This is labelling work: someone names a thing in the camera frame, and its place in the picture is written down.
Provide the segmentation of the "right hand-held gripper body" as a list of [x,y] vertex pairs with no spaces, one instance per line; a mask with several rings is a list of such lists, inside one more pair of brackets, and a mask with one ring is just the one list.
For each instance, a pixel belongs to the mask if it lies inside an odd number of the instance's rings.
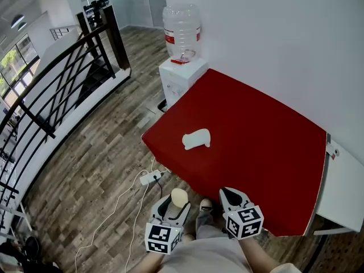
[[224,213],[225,229],[230,239],[242,240],[259,235],[264,216],[258,205]]

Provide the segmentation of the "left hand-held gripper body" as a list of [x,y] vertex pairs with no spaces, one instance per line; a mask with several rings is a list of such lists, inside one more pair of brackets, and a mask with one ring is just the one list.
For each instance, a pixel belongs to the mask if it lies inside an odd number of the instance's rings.
[[163,218],[157,211],[151,213],[144,242],[148,252],[170,255],[180,243],[184,231],[184,214],[180,212],[176,217]]

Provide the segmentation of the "beige round object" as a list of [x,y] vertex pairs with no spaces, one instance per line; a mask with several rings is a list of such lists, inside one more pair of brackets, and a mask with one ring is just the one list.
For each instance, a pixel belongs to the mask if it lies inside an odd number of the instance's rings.
[[171,200],[174,206],[178,208],[183,208],[189,202],[187,192],[180,188],[174,188],[171,191]]

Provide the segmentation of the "small white plastic piece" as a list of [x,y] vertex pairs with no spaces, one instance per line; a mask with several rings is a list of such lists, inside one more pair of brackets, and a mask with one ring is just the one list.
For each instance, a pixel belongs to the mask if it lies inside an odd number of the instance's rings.
[[199,129],[191,134],[184,134],[182,143],[185,150],[191,150],[195,147],[210,147],[211,136],[208,129]]

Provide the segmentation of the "person's left forearm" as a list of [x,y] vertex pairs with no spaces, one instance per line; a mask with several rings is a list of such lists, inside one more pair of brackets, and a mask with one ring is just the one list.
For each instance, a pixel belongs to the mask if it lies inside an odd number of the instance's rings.
[[158,273],[163,261],[164,254],[148,252],[141,261],[127,273]]

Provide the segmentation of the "person's right forearm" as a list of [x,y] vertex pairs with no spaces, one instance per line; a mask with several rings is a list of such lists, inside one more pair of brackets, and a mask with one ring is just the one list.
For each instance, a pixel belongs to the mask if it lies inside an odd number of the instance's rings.
[[238,242],[253,273],[270,273],[280,266],[279,262],[270,257],[254,238]]

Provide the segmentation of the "person's grey trousers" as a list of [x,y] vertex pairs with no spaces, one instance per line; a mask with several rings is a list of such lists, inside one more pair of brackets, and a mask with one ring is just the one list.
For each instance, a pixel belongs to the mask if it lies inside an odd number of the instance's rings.
[[196,218],[196,239],[213,238],[215,227],[213,216],[210,211],[201,211]]

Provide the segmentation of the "white power strip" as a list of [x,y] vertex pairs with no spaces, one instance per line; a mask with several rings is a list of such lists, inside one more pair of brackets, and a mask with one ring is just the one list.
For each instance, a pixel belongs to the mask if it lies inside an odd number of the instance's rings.
[[147,185],[154,181],[158,181],[161,178],[161,176],[162,176],[161,172],[158,169],[156,169],[156,170],[149,172],[146,175],[140,177],[140,183],[142,185]]

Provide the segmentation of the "person's white shirt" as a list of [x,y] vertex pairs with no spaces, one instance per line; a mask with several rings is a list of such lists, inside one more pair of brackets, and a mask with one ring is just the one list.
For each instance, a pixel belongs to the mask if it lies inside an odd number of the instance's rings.
[[[235,239],[205,238],[178,245],[165,257],[158,273],[253,273]],[[280,264],[270,273],[302,273],[292,263]]]

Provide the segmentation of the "black floor equipment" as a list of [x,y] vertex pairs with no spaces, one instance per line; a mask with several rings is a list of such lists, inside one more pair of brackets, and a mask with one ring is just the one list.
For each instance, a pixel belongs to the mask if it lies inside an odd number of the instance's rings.
[[0,244],[0,273],[63,273],[53,262],[43,263],[38,251],[19,246],[11,240]]

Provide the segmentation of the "black metal railing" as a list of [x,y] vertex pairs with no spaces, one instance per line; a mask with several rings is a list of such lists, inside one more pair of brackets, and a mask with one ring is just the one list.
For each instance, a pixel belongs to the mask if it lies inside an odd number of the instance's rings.
[[128,78],[107,56],[108,30],[57,40],[0,123],[0,235],[24,216],[23,197],[66,137]]

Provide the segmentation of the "clear water bottle red label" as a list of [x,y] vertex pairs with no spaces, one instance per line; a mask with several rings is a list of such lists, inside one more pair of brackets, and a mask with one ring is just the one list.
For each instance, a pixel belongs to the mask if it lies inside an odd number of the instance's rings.
[[194,4],[177,3],[163,9],[164,37],[171,62],[184,65],[201,54],[201,21]]

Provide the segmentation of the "large window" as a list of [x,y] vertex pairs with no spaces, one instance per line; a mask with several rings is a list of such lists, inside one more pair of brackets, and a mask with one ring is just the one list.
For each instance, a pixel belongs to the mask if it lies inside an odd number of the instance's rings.
[[26,34],[0,59],[0,98],[7,108],[30,85],[40,57]]

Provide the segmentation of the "dark office workstations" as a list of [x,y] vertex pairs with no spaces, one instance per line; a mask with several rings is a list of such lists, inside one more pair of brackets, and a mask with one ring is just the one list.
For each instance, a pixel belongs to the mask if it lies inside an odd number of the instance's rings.
[[92,1],[90,5],[83,6],[83,9],[88,20],[94,19],[96,13],[109,5],[109,0],[96,0]]

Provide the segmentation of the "dark wooden post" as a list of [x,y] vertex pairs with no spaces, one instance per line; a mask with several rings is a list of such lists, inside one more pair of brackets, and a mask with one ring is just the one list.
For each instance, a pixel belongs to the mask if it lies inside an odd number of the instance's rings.
[[[76,18],[78,20],[79,26],[81,28],[81,32],[84,36],[87,36],[90,34],[90,30],[89,30],[89,26],[88,26],[88,21],[84,15],[83,12],[80,12],[76,15]],[[92,55],[92,57],[95,59],[98,56],[98,52],[96,49],[96,45],[93,41],[93,38],[90,38],[87,40],[87,45],[88,45],[88,49],[90,50],[90,53]]]
[[130,68],[129,59],[117,25],[112,5],[103,8],[100,12],[102,22],[106,25],[106,33],[113,50],[118,66],[126,70]]

